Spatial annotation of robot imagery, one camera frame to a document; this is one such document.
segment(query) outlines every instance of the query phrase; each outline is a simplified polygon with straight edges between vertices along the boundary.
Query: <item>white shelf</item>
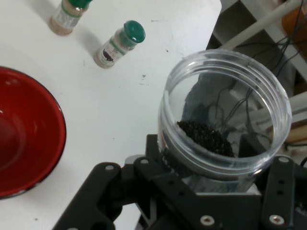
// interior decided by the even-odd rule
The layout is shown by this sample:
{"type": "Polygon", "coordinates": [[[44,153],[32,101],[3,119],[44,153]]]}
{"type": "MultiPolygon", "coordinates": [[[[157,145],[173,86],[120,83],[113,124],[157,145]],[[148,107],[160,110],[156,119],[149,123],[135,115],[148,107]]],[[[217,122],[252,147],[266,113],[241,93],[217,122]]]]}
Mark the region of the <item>white shelf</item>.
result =
{"type": "MultiPolygon", "coordinates": [[[[273,0],[241,0],[244,6],[248,9],[248,11],[255,17],[256,20],[261,19],[268,13],[270,13],[273,9],[275,9],[279,3],[273,0]]],[[[271,37],[274,42],[278,42],[287,34],[283,30],[281,20],[276,23],[271,24],[270,26],[264,29],[267,34],[271,37]]],[[[285,56],[287,58],[292,57],[297,53],[297,49],[294,46],[289,46],[285,52],[285,56]]],[[[297,69],[297,71],[302,75],[302,77],[307,81],[307,64],[301,54],[296,55],[292,58],[291,63],[297,69]]]]}
{"type": "Polygon", "coordinates": [[[222,4],[221,13],[223,13],[225,10],[227,10],[229,7],[231,7],[238,1],[239,0],[221,0],[221,4],[222,4]]]}

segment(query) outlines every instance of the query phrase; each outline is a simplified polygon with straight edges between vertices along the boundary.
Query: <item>white pipe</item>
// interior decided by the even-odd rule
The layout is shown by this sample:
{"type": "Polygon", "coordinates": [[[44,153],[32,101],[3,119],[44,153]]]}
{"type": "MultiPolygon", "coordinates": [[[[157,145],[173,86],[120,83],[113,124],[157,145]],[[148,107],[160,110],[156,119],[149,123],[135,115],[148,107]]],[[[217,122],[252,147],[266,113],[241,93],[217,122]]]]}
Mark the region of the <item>white pipe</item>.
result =
{"type": "Polygon", "coordinates": [[[270,12],[267,16],[263,17],[262,19],[258,20],[254,24],[252,24],[249,28],[245,29],[237,36],[230,39],[220,48],[222,49],[233,49],[242,42],[248,40],[252,36],[254,36],[259,31],[263,30],[266,26],[270,25],[271,23],[275,22],[276,20],[280,19],[287,13],[294,10],[301,4],[301,0],[288,0],[284,4],[277,7],[275,10],[270,12]]]}

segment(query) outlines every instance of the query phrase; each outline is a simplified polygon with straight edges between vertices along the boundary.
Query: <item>black seeds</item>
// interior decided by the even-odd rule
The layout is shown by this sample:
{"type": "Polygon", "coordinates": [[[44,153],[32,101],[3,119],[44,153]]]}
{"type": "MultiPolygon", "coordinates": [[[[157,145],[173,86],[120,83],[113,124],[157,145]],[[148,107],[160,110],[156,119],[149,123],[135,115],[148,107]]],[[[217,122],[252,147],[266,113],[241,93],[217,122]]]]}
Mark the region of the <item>black seeds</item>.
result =
{"type": "Polygon", "coordinates": [[[235,157],[231,144],[219,131],[194,121],[178,121],[177,124],[196,144],[216,154],[235,157]]]}

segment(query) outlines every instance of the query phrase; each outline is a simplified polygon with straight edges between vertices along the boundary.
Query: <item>spice jar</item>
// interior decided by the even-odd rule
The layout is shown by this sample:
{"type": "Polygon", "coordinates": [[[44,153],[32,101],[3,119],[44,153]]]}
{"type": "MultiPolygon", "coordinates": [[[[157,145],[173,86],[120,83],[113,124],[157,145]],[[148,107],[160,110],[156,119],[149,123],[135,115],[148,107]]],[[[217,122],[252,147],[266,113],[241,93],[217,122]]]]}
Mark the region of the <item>spice jar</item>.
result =
{"type": "Polygon", "coordinates": [[[245,192],[270,165],[291,120],[285,90],[266,67],[234,51],[202,51],[184,58],[167,79],[158,115],[159,162],[194,192],[245,192]],[[192,123],[198,136],[180,123],[192,123]],[[200,125],[210,129],[200,133],[200,125]],[[211,146],[224,145],[216,132],[233,156],[194,141],[201,135],[211,146]]]}
{"type": "Polygon", "coordinates": [[[136,21],[127,21],[124,27],[117,30],[94,55],[94,60],[101,68],[112,67],[122,56],[133,50],[145,39],[145,31],[136,21]]]}
{"type": "Polygon", "coordinates": [[[69,35],[92,0],[62,0],[50,18],[50,28],[58,35],[69,35]]]}

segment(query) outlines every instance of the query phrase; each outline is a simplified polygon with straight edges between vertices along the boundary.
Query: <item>orange object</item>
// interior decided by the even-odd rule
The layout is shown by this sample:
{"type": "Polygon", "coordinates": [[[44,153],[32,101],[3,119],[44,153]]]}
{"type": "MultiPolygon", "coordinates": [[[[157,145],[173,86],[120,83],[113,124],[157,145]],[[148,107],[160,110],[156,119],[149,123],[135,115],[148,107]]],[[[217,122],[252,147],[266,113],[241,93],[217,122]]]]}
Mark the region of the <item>orange object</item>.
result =
{"type": "MultiPolygon", "coordinates": [[[[291,35],[295,28],[296,19],[299,13],[299,8],[285,15],[282,19],[283,29],[287,34],[291,35]]],[[[303,5],[302,11],[298,19],[298,30],[292,40],[300,49],[300,53],[307,59],[307,19],[304,18],[307,14],[307,4],[303,5]]]]}

